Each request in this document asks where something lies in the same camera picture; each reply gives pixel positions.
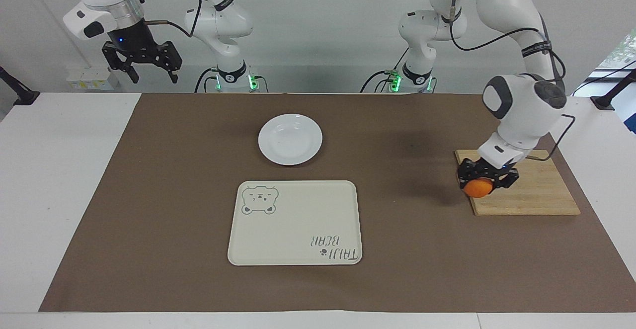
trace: logo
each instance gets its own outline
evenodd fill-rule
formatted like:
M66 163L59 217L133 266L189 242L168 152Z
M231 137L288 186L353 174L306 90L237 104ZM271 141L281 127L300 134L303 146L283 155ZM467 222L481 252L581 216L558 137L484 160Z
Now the logo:
M241 197L243 198L241 207L243 214L249 215L254 212L273 214L276 211L276 199L279 197L279 192L275 187L256 186L243 190Z

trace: orange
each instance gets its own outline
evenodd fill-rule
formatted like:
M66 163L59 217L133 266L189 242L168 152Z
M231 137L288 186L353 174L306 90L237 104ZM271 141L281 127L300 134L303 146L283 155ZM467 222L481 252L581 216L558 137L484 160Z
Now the orange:
M492 181L483 177L470 180L464 187L466 195L474 198L482 198L492 191Z

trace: white wall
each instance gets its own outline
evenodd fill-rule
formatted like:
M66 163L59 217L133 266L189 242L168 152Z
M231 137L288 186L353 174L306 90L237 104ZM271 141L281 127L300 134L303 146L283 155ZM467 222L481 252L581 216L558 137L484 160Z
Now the white wall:
M78 41L61 26L79 0L0 0L0 65L33 89L66 91L66 68L105 66L100 48L107 37ZM196 0L147 0L149 19L182 23ZM268 78L272 91L358 91L375 70L392 67L406 48L398 34L400 15L428 9L427 0L237 0L254 15L254 33L239 42ZM547 22L556 52L568 65L566 85L582 82L634 28L636 0L534 0ZM474 0L465 12L470 29L461 39L475 45L498 35L479 21ZM139 67L141 81L119 74L123 91L191 91L196 76L214 60L200 41L166 26L153 28L159 42L175 42L184 58L179 84L163 71ZM492 76L523 71L518 46L504 40L472 53L449 42L436 45L438 91L479 93ZM0 116L10 108L0 84Z

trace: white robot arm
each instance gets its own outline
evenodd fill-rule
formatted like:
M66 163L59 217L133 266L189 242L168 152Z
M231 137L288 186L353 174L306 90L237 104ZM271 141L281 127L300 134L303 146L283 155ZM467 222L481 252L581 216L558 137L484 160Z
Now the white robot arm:
M213 51L219 77L219 91L249 92L256 83L250 74L250 67L243 59L234 38L252 33L254 24L251 16L235 0L203 0L194 36L205 42ZM186 14L186 26L192 27L196 11Z
M429 41L455 41L466 30L461 0L430 1L434 11L410 12L400 22L400 35L409 43L399 74L403 90L425 89L436 57ZM466 159L459 167L461 188L473 197L489 193L472 192L473 180L490 179L490 192L515 182L518 172L514 165L548 133L566 103L552 44L532 0L477 0L477 11L484 24L515 39L527 73L494 77L484 89L484 105L500 125L479 148L481 159Z
M133 63L161 67L168 71L172 82L177 82L175 72L181 68L182 59L172 42L155 42L138 0L81 0L64 16L64 23L79 39L107 33L111 41L105 42L102 52L109 66L127 73L134 83L139 76Z

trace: white table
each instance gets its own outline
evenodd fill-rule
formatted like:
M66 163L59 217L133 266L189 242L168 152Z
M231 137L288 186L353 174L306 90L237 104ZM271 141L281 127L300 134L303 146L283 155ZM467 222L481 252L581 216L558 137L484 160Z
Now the white table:
M0 123L0 329L636 328L636 313L37 313L139 96L43 93ZM634 277L636 137L586 98L565 112L561 152Z

